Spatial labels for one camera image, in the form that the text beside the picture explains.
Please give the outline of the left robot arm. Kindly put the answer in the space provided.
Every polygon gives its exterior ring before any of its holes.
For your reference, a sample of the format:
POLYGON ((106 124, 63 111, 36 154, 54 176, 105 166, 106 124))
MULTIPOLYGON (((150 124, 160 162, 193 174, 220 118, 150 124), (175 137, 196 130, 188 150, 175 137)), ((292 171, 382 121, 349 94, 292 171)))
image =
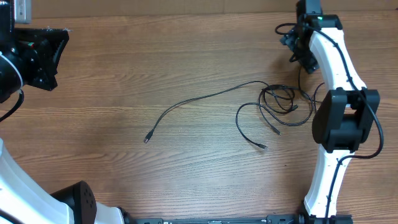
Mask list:
MULTIPOLYGON (((14 114, 25 100, 23 88, 54 90, 68 29, 28 28, 31 1, 1 1, 1 103, 15 104, 1 115, 1 135, 18 135, 22 125, 14 114)), ((1 141, 1 223, 134 223, 121 207, 96 201, 85 181, 54 193, 44 190, 12 157, 1 141)))

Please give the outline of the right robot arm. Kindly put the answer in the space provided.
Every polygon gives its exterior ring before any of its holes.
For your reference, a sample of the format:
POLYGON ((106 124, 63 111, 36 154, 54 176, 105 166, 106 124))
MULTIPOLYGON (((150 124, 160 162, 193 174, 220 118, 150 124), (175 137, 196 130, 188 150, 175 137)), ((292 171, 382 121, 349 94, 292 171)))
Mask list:
POLYGON ((357 74, 336 14, 324 14, 319 0, 299 0, 296 16, 280 41, 308 73, 321 70, 327 94, 312 121, 315 172, 303 210, 292 223, 352 223, 350 215, 337 214, 336 203, 349 162, 359 157, 356 151, 371 126, 381 126, 376 116, 380 95, 357 74))

